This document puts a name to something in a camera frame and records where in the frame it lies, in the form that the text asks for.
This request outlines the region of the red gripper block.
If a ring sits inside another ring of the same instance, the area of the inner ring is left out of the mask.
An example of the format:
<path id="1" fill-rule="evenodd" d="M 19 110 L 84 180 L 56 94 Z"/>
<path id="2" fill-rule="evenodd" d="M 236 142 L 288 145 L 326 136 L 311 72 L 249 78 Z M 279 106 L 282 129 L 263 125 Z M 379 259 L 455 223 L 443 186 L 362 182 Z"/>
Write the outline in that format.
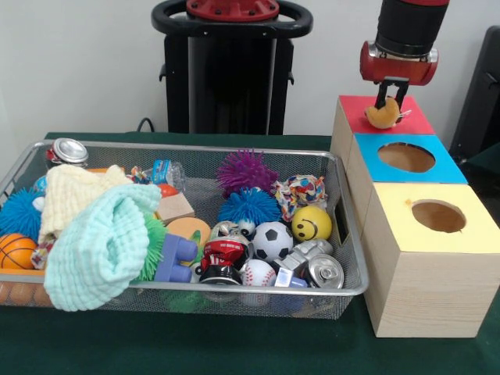
<path id="1" fill-rule="evenodd" d="M 409 85 L 425 86 L 432 78 L 438 67 L 439 53 L 436 48 L 418 58 L 403 58 L 388 54 L 380 50 L 374 41 L 365 41 L 362 45 L 359 60 L 359 70 L 362 79 L 378 84 L 378 94 L 375 108 L 385 106 L 388 89 L 388 80 L 402 79 L 397 83 L 397 102 L 403 99 Z"/>

